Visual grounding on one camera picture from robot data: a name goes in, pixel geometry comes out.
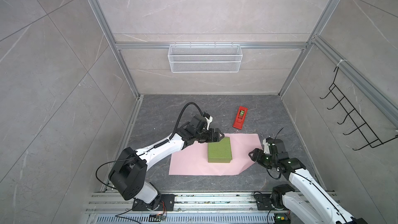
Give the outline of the green gift box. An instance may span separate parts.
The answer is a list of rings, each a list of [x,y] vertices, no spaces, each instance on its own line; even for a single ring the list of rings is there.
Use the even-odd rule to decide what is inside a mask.
[[[225,137],[220,142],[208,144],[209,163],[230,163],[232,161],[232,149],[230,138]]]

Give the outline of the pink wrapping paper sheet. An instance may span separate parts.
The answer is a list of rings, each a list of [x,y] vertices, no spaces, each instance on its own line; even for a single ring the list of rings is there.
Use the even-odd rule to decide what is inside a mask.
[[[257,134],[226,134],[230,138],[232,161],[230,163],[209,163],[208,144],[195,143],[171,156],[170,175],[228,176],[238,175],[254,164],[249,153],[261,148]]]

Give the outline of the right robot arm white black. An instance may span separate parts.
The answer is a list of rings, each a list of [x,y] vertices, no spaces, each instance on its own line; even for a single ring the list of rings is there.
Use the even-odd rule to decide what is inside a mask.
[[[290,182],[273,188],[269,203],[274,209],[288,209],[305,224],[366,223],[341,207],[299,159],[290,158],[282,140],[269,137],[263,150],[256,148],[248,155],[266,170],[276,169]]]

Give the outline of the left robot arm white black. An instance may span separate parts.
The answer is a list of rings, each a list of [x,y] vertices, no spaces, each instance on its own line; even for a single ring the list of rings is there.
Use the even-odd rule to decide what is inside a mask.
[[[212,116],[195,115],[190,122],[177,127],[172,134],[151,146],[133,150],[128,147],[114,162],[108,176],[124,200],[139,199],[146,204],[156,202],[161,194],[146,181],[146,173],[156,163],[194,143],[217,143],[225,135],[211,128]]]

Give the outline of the red tape dispenser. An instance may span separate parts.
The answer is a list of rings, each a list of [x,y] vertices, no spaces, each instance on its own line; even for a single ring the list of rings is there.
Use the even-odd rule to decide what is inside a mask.
[[[241,130],[243,128],[248,108],[240,106],[233,123],[233,127]]]

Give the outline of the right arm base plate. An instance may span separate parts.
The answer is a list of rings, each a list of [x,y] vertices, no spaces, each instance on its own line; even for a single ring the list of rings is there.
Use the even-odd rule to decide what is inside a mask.
[[[283,204],[283,196],[287,193],[262,193],[256,191],[253,193],[257,209],[259,211],[286,211],[288,210]]]

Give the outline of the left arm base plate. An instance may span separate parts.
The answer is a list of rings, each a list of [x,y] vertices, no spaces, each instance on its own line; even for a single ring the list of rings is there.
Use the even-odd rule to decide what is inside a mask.
[[[151,203],[145,203],[143,200],[135,199],[132,211],[172,211],[175,204],[174,194],[163,194],[156,197]]]

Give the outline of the aluminium rail base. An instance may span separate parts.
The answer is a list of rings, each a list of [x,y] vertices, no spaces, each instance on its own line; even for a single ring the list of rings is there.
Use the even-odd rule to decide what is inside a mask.
[[[304,224],[293,212],[259,211],[252,191],[166,192],[174,194],[172,211],[132,211],[134,199],[117,192],[92,194],[81,224]]]

